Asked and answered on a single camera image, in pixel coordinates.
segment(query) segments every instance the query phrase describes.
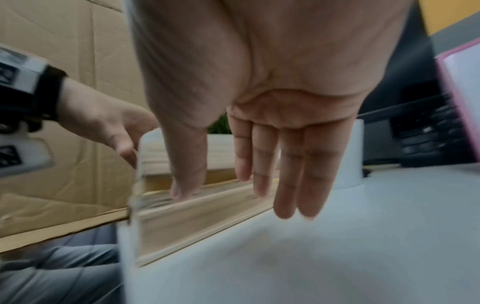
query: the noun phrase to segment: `white table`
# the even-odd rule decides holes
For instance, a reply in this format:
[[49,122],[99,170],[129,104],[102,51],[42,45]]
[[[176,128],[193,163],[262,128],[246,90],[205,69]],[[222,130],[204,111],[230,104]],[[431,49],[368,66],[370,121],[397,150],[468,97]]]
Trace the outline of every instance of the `white table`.
[[118,232],[128,304],[480,302],[477,165],[374,172],[314,222],[269,211],[142,268]]

